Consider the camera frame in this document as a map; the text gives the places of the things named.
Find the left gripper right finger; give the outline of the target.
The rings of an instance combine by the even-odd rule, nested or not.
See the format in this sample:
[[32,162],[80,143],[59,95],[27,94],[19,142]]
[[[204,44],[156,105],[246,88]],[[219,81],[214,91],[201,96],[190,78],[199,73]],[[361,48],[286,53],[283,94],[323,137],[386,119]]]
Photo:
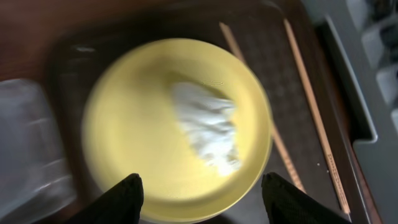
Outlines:
[[264,175],[261,186],[270,223],[349,224],[275,172]]

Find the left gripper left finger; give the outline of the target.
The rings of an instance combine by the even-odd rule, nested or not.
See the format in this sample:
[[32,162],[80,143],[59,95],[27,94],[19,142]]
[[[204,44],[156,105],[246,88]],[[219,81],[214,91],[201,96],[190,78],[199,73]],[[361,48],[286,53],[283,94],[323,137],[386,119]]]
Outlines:
[[139,174],[130,174],[66,222],[70,224],[138,223],[143,203],[142,179]]

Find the yellow round plate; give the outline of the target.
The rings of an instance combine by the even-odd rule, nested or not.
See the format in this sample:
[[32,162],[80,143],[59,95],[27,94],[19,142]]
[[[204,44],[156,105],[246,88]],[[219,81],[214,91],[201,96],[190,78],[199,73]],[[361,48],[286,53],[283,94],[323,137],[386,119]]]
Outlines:
[[[172,108],[177,82],[233,100],[239,170],[220,176],[194,153]],[[129,51],[102,74],[85,106],[81,141],[101,190],[137,173],[144,220],[193,223],[229,209],[252,189],[271,153],[271,129],[267,95],[242,61],[207,42],[164,39]]]

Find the white tissue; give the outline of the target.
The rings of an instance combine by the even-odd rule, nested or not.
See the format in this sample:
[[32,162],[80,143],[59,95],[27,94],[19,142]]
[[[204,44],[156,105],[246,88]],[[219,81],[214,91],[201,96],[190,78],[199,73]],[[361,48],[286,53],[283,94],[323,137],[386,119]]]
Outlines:
[[179,126],[196,155],[221,176],[239,170],[234,102],[214,89],[190,82],[174,83],[171,94]]

